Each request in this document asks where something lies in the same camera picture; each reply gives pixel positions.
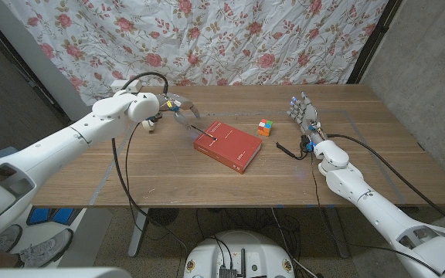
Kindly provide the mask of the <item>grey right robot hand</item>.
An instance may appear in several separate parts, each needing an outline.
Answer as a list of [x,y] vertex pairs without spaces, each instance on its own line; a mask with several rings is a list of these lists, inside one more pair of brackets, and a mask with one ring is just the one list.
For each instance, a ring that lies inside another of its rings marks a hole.
[[304,92],[301,93],[300,98],[291,98],[287,115],[299,125],[302,134],[307,136],[313,146],[328,139],[321,129],[316,108]]

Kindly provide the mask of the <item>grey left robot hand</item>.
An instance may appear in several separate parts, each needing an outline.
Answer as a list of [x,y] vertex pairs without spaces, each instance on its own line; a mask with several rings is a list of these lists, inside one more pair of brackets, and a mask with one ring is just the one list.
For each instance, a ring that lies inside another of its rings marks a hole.
[[187,130],[191,129],[189,121],[182,115],[181,110],[190,110],[193,112],[196,118],[200,117],[200,113],[195,104],[176,93],[158,94],[159,112],[172,111],[174,113],[175,120],[185,127]]

